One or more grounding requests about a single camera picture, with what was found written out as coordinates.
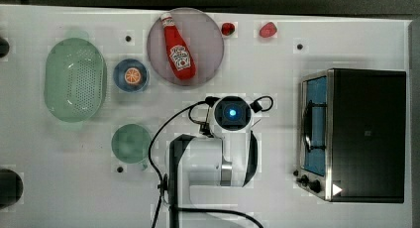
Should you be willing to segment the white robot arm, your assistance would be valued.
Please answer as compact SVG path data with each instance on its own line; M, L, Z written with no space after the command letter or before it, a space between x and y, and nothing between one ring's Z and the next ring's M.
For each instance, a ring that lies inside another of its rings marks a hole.
M168 169L169 228L240 228L217 217L231 214L221 208L198 208L190 199L190 187L243 187L258 168L258 141L252 131L254 110L243 98L208 97L209 134L182 134L166 151Z

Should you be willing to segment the white gripper with camera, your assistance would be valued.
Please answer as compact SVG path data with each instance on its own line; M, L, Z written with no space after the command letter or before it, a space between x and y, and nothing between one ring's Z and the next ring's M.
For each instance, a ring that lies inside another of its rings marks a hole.
M239 96L226 96L210 108L210 133L216 138L248 138L251 134L253 111Z

